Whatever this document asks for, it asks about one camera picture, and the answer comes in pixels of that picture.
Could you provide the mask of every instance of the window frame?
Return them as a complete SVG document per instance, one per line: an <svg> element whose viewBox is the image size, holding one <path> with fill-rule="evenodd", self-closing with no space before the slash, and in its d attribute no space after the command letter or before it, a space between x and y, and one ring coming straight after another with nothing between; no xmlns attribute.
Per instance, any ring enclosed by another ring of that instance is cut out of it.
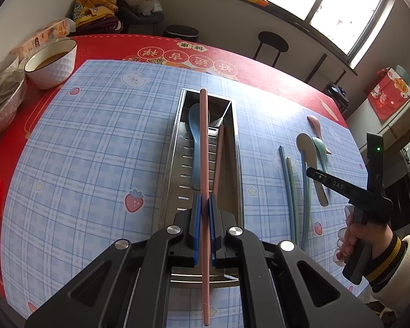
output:
<svg viewBox="0 0 410 328"><path fill-rule="evenodd" d="M366 27L364 28L362 34L357 39L355 44L352 46L351 50L348 54L343 52L337 45L334 44L327 36L319 32L316 28L310 25L311 19L314 17L317 9L319 8L320 4L323 0L315 0L315 3L311 7L307 17L303 20L298 16L292 14L290 11L282 8L281 6L275 5L274 3L269 1L269 4L266 7L261 7L254 3L248 2L246 0L240 0L243 2L247 2L253 6L256 6L279 19L295 26L300 31L304 32L315 41L323 45L326 49L328 49L331 53L333 53L338 59L340 59L343 63L345 63L353 73L355 71L349 66L351 60L355 57L359 49L362 47L364 42L369 37L370 33L372 32L375 24L377 23L381 13L383 12L384 8L386 7L387 0L380 0L378 6L375 9L374 14L372 15L371 19L367 23Z"/></svg>

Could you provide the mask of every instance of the red tablecloth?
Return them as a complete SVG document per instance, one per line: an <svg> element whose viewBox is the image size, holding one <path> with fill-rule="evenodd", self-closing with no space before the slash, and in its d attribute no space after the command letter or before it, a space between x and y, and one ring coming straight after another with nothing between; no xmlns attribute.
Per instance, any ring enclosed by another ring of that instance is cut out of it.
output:
<svg viewBox="0 0 410 328"><path fill-rule="evenodd" d="M221 49L181 40L135 34L73 37L78 42L75 68L88 59L114 59L170 65L219 75L252 85L305 106L346 127L334 101L320 91L268 65ZM60 87L38 90L28 81L26 98L11 125L0 134L3 203L12 175L42 113ZM0 277L0 292L4 295Z"/></svg>

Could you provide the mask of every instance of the window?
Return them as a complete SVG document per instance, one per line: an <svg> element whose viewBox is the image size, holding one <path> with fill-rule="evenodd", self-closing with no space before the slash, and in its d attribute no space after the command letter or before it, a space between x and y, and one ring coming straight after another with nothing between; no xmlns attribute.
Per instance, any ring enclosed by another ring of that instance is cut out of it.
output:
<svg viewBox="0 0 410 328"><path fill-rule="evenodd" d="M268 12L329 44L336 56L348 63L370 34L387 0L268 1Z"/></svg>

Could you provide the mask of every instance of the hand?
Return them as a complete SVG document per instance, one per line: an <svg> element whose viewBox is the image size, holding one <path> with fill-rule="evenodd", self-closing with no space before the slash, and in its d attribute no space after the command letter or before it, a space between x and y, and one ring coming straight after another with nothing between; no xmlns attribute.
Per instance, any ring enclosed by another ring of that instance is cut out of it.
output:
<svg viewBox="0 0 410 328"><path fill-rule="evenodd" d="M372 246L372 259L380 256L392 241L393 233L390 227L374 223L368 223L367 225L354 223L353 206L346 206L346 210L348 210L347 227L340 229L338 232L338 250L335 252L334 261L336 263L337 260L343 261L346 256L351 255L357 239L361 239Z"/></svg>

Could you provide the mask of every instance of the bowl of soup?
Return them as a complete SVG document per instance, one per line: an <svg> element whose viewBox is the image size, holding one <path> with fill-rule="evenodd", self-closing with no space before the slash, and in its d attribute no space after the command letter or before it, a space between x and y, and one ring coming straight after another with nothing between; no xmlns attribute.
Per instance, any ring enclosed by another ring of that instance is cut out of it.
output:
<svg viewBox="0 0 410 328"><path fill-rule="evenodd" d="M38 88L51 89L73 73L76 50L77 42L73 39L47 45L27 61L24 71Z"/></svg>

